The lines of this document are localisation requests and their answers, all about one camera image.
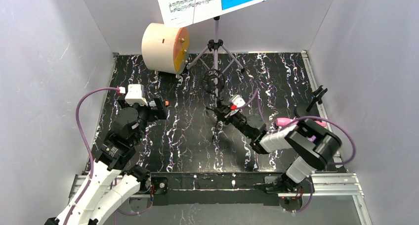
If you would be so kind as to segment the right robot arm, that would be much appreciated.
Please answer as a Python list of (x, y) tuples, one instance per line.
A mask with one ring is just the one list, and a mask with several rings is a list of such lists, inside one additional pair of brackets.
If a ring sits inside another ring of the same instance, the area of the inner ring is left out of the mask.
[(256, 184), (266, 193), (294, 191), (316, 171), (324, 170), (342, 146), (341, 139), (315, 120), (314, 116), (295, 119), (274, 133), (268, 132), (259, 115), (245, 116), (238, 107), (221, 105), (212, 109), (218, 121), (231, 124), (246, 138), (258, 154), (292, 148), (298, 157), (272, 182)]

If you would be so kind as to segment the pink microphone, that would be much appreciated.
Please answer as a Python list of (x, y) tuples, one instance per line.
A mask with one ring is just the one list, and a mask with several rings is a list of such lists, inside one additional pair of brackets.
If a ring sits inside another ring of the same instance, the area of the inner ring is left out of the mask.
[[(292, 121), (290, 118), (277, 118), (275, 120), (275, 126), (277, 127), (283, 127), (287, 124), (289, 124)], [(321, 125), (322, 127), (326, 127), (327, 123), (324, 121), (316, 121), (317, 124)]]

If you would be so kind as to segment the white sheet music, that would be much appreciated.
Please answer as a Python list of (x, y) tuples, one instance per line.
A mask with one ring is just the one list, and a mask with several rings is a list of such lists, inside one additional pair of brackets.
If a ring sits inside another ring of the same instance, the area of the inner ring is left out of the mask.
[(223, 10), (221, 0), (158, 0), (163, 23), (170, 27), (186, 27), (267, 0), (253, 0)]

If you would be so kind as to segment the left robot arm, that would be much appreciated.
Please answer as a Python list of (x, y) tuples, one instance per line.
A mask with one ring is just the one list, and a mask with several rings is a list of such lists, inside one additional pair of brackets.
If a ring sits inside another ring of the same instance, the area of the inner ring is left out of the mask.
[(64, 211), (47, 219), (47, 225), (102, 225), (143, 184), (151, 182), (144, 167), (125, 167), (136, 154), (135, 147), (148, 124), (167, 119), (169, 102), (160, 97), (148, 103), (120, 97), (117, 102), (121, 109), (93, 155), (93, 170)]

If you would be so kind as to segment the black tripod mic stand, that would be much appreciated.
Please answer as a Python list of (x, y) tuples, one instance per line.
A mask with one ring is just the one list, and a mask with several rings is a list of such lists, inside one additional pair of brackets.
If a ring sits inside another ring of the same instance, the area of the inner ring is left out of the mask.
[(204, 93), (209, 94), (210, 96), (213, 96), (215, 99), (215, 107), (210, 108), (208, 106), (205, 107), (206, 114), (208, 114), (208, 111), (212, 111), (215, 114), (216, 122), (214, 125), (214, 130), (217, 130), (217, 125), (219, 122), (223, 121), (222, 116), (222, 108), (223, 108), (223, 98), (220, 96), (222, 91), (225, 87), (225, 76), (222, 72), (220, 72), (217, 69), (208, 69), (204, 72), (202, 80), (201, 80), (201, 86), (204, 91)]

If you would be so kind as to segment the silver tripod music stand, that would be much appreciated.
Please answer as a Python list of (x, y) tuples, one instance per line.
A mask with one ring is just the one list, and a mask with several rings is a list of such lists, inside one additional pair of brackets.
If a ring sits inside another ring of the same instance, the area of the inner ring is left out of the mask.
[[(198, 61), (201, 61), (202, 65), (206, 67), (206, 70), (209, 72), (215, 73), (217, 77), (222, 77), (223, 74), (235, 63), (238, 67), (241, 73), (246, 71), (246, 68), (244, 65), (240, 63), (240, 61), (237, 59), (237, 57), (227, 49), (224, 45), (224, 41), (219, 38), (219, 21), (220, 16), (216, 16), (213, 18), (214, 20), (214, 38), (210, 39), (205, 46), (205, 48), (198, 53), (198, 55), (191, 61), (186, 64), (186, 70), (190, 70), (194, 65), (198, 63)], [(229, 64), (224, 67), (222, 70), (219, 68), (219, 55), (220, 55), (220, 49), (224, 50), (226, 54), (231, 58)], [(206, 65), (206, 63), (202, 60), (202, 57), (206, 53), (212, 53), (213, 54), (213, 66), (210, 68)]]

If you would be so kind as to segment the black round-base mic stand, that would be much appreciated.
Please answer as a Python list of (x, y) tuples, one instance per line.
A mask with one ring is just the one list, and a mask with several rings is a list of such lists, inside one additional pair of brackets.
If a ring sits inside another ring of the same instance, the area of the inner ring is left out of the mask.
[(328, 88), (323, 88), (320, 85), (315, 91), (312, 92), (312, 99), (308, 103), (298, 103), (294, 108), (294, 115), (297, 118), (309, 116), (314, 114), (312, 111), (319, 105), (323, 104), (323, 96), (328, 92)]

